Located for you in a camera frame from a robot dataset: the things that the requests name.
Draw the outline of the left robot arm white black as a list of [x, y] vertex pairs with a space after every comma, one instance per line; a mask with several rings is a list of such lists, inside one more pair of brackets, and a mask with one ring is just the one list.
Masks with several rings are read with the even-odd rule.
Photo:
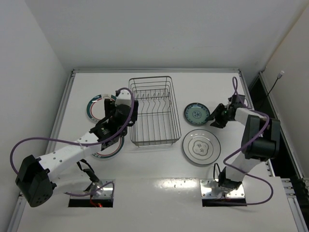
[[118, 97], [106, 99], [105, 105], [106, 116], [77, 141], [67, 141], [65, 147], [49, 154], [23, 159], [15, 183], [30, 207], [38, 207], [59, 193], [84, 197], [104, 188], [86, 158], [114, 145], [116, 150], [106, 157], [119, 152], [127, 129], [137, 121], [139, 102]]

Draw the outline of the small blue floral plate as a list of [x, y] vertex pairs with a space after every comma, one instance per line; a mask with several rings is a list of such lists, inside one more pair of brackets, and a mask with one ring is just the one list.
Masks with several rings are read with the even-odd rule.
[[209, 109], [198, 102], [190, 103], [184, 109], [185, 120], [194, 126], [205, 125], [208, 122], [209, 116]]

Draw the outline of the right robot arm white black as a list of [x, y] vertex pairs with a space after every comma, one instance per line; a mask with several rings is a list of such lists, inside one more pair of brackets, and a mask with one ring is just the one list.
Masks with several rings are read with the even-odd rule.
[[224, 160], [218, 188], [226, 193], [239, 188], [244, 177], [258, 164], [275, 158], [280, 149], [281, 123], [264, 113], [243, 106], [243, 95], [233, 95], [208, 117], [211, 126], [223, 129], [229, 121], [244, 125], [241, 148]]

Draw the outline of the white plate grey rim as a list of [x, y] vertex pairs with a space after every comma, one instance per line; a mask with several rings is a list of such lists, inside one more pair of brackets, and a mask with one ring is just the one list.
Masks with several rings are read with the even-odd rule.
[[208, 130], [192, 130], [183, 138], [184, 155], [193, 163], [207, 166], [219, 158], [221, 144], [219, 139]]

